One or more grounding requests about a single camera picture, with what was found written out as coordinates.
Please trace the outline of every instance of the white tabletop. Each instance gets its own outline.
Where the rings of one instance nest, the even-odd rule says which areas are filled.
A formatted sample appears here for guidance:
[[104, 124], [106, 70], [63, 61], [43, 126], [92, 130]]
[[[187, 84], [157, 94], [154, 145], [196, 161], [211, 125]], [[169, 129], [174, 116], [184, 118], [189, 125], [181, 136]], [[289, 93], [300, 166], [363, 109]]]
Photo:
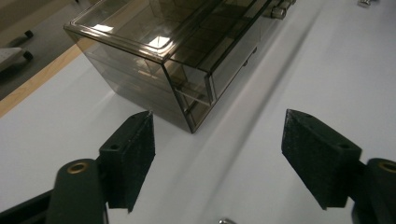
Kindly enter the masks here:
[[[287, 108], [396, 161], [396, 2], [300, 0], [195, 134], [154, 117], [157, 156], [134, 211], [110, 223], [351, 223], [353, 202], [322, 211], [281, 154]], [[0, 119], [0, 211], [53, 187], [58, 169], [143, 109], [84, 55]]]

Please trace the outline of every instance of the screw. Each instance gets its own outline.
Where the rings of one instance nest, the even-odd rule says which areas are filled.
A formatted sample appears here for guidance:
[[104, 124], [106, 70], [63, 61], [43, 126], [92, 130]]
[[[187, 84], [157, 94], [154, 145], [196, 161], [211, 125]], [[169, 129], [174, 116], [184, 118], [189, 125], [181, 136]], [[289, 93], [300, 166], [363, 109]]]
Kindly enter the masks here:
[[286, 9], [280, 7], [274, 7], [272, 9], [271, 17], [279, 20], [283, 20], [286, 17]]
[[359, 0], [358, 5], [361, 7], [369, 7], [371, 5], [371, 0]]
[[234, 222], [234, 221], [228, 219], [227, 217], [225, 217], [225, 218], [222, 218], [219, 221], [219, 224], [236, 224], [236, 222]]

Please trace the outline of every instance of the clear plastic box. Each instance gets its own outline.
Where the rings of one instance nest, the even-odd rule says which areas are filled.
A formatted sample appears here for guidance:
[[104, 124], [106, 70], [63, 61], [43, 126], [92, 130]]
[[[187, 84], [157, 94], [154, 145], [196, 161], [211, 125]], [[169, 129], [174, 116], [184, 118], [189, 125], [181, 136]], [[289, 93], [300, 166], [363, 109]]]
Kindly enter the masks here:
[[194, 133], [261, 41], [271, 0], [102, 0], [64, 29], [110, 87]]

